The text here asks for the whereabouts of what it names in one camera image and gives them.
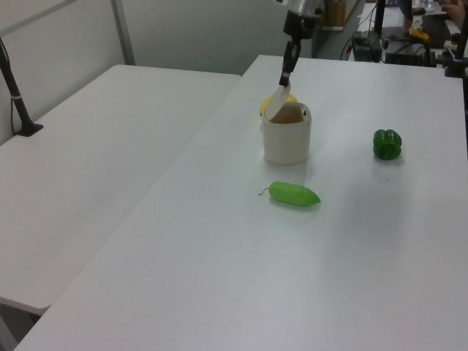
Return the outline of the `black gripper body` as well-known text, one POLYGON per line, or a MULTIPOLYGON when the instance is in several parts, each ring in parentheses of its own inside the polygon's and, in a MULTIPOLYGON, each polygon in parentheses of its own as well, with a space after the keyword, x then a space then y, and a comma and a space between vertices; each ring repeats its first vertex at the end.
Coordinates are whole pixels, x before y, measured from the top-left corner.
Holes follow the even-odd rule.
POLYGON ((292 41, 311 39, 317 25, 317 16, 305 16, 291 10, 287 12, 283 32, 291 36, 292 41))

